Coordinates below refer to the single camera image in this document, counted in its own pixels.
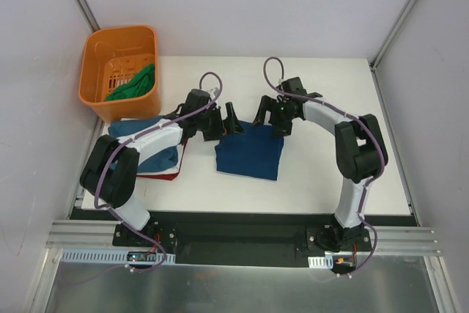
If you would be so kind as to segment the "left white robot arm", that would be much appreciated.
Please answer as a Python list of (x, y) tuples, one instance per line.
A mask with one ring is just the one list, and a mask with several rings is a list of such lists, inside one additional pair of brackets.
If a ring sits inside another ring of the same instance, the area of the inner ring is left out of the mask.
[(139, 166), (170, 147), (186, 143), (202, 132), (205, 141), (221, 140), (244, 132), (232, 103), (226, 104), (226, 118), (215, 98), (201, 89), (192, 89), (184, 103), (154, 125), (114, 138), (102, 135), (95, 142), (79, 184), (95, 197), (99, 207), (114, 212), (130, 228), (129, 236), (138, 246), (148, 246), (155, 229), (148, 224), (149, 211), (133, 195)]

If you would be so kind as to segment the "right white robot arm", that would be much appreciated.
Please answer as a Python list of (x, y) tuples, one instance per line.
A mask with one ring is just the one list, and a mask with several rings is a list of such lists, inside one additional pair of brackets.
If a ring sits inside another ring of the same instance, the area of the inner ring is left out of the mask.
[(379, 122), (373, 114), (357, 117), (317, 93), (308, 93), (298, 77), (283, 81), (274, 90), (277, 97), (261, 97), (254, 127), (262, 125), (269, 113), (276, 136), (290, 135), (292, 121), (300, 118), (334, 137), (336, 165), (343, 177), (341, 194), (329, 227), (319, 231), (314, 241), (326, 251), (347, 250), (363, 235), (363, 211), (370, 186), (388, 163)]

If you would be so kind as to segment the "dark blue t shirt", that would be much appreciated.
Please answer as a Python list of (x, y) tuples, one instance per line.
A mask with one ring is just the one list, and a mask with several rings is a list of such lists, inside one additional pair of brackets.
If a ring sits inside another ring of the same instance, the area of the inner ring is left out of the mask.
[(216, 170), (225, 174), (277, 181), (284, 137), (273, 126), (253, 127), (240, 121), (245, 133), (230, 134), (215, 146)]

